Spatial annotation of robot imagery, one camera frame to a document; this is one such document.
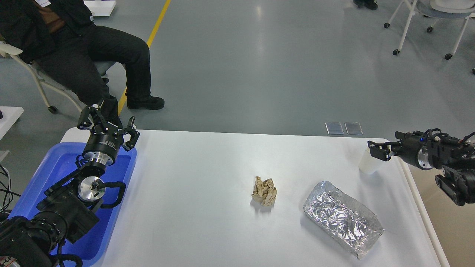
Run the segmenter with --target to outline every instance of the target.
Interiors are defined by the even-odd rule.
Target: white chair
[[[398,8],[396,8],[396,11],[394,11],[394,13],[392,14],[389,21],[387,23],[384,23],[384,28],[389,28],[392,20],[396,16],[396,13],[399,11],[399,8],[403,3],[405,3],[407,8],[409,8],[409,16],[406,21],[404,32],[402,33],[399,48],[392,51],[392,54],[397,56],[402,50],[402,45],[404,44],[404,39],[406,38],[411,18],[417,12],[423,14],[426,17],[437,19],[464,19],[462,29],[458,36],[457,42],[455,43],[452,49],[452,52],[445,55],[445,59],[447,60],[452,58],[452,56],[457,51],[458,45],[460,43],[460,40],[462,39],[468,20],[470,19],[470,15],[475,10],[475,0],[430,0],[429,2],[424,0],[414,0],[412,3],[409,3],[408,0],[402,0],[401,3],[398,5]],[[435,22],[427,28],[427,32],[432,32],[434,30],[434,25]]]
[[[46,107],[51,113],[56,114],[57,108],[49,103],[48,98],[46,97],[45,91],[43,90],[43,86],[46,86],[47,88],[50,88],[53,91],[67,97],[69,100],[71,100],[71,102],[79,110],[79,112],[82,111],[81,104],[77,100],[75,100],[70,94],[65,92],[66,90],[69,90],[68,88],[64,87],[60,83],[53,80],[53,78],[48,76],[37,63],[33,62],[32,65],[29,65],[23,62],[23,60],[21,60],[18,57],[18,55],[23,52],[21,49],[11,46],[9,44],[0,42],[0,52],[4,52],[10,55],[10,57],[12,57],[15,61],[17,61],[20,65],[22,65],[28,72],[30,72],[31,76],[33,77],[33,80],[35,81],[36,86],[38,87],[39,93],[41,94],[41,97],[43,98],[43,101],[45,102]],[[101,74],[101,76],[104,76],[105,72],[110,67],[112,67],[114,63],[115,63],[114,61],[96,61],[94,62],[94,65],[99,71],[99,73]]]

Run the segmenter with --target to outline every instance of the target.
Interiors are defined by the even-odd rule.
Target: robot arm
[[[46,198],[37,205],[39,213],[31,220],[15,216],[0,222],[0,258],[15,259],[15,267],[55,267],[64,260],[82,266],[80,257],[61,254],[61,246],[65,239],[75,243],[96,225],[99,208],[111,209],[121,203],[125,184],[103,182],[100,177],[106,166],[115,163],[121,146],[127,151],[135,146],[140,134],[133,122],[131,117],[127,127],[119,129],[104,119],[99,105],[83,109],[77,127],[91,132],[82,153],[83,164],[45,191]],[[131,138],[124,142],[126,134]],[[120,188],[117,200],[104,204],[102,197],[111,187]],[[58,254],[51,255],[55,247]]]
[[[469,140],[475,132],[458,139],[440,129],[425,132],[395,132],[396,142],[368,141],[372,157],[389,161],[398,156],[422,170],[441,169],[436,184],[455,204],[475,203],[475,146]]]

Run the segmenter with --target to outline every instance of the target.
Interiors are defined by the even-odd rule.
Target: person
[[[358,8],[365,6],[370,10],[378,9],[378,4],[376,0],[353,0],[353,3],[358,6]]]
[[[131,34],[97,26],[83,0],[1,0],[0,35],[23,50],[54,80],[71,89],[86,105],[104,103],[105,119],[122,127],[117,99],[109,94],[93,61],[125,65],[127,107],[162,109],[165,101],[151,96],[148,45]]]

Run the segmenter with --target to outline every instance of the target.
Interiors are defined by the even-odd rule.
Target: chair wheel
[[[58,109],[57,109],[55,106],[53,106],[53,105],[52,105],[52,106],[49,106],[49,107],[48,107],[48,110],[49,110],[51,113],[53,113],[53,114],[58,113]]]

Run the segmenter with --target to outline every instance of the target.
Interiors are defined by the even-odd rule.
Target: brown shirt
[[[61,29],[66,23],[56,13],[54,13],[49,7],[42,8],[35,0],[32,0],[35,6],[38,8],[41,17],[48,27],[49,33],[53,33]]]

